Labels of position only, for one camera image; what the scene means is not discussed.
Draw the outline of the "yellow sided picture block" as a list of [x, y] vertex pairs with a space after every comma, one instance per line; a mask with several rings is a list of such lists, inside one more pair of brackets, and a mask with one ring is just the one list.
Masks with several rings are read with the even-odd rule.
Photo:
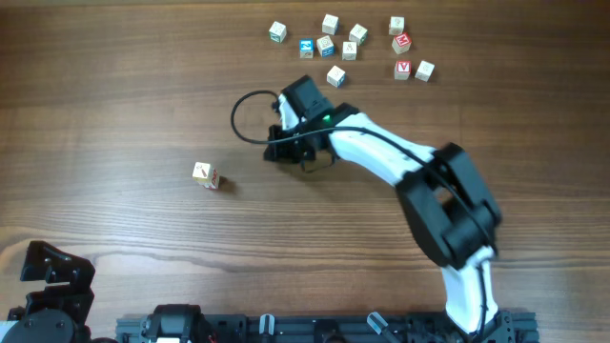
[[208, 177], [208, 173], [215, 170], [211, 164], [196, 162], [193, 167], [193, 179], [201, 186]]

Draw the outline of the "blue P letter block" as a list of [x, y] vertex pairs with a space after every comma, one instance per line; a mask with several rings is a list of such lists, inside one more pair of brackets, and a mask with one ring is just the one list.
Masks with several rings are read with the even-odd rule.
[[327, 82], [335, 88], [339, 88], [346, 77], [346, 72], [338, 66], [332, 66], [327, 73]]

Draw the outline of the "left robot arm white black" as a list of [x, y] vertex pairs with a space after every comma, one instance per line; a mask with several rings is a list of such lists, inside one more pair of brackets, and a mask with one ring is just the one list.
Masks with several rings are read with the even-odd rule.
[[[10, 309], [1, 323], [3, 342], [93, 342], [86, 321], [94, 300], [90, 260], [62, 252], [45, 241], [30, 242], [20, 280], [47, 286], [26, 296], [26, 305]], [[117, 321], [114, 342], [210, 343], [211, 324], [195, 305], [161, 305], [142, 318]]]

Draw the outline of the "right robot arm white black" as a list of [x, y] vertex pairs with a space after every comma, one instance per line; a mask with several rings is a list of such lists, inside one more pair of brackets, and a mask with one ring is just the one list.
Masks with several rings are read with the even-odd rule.
[[442, 270], [449, 319], [483, 340], [498, 312], [490, 278], [501, 212], [465, 150], [419, 145], [353, 106], [335, 107], [308, 75], [278, 94], [272, 108], [280, 122], [269, 129], [266, 159], [303, 163], [327, 151], [391, 185], [417, 245]]

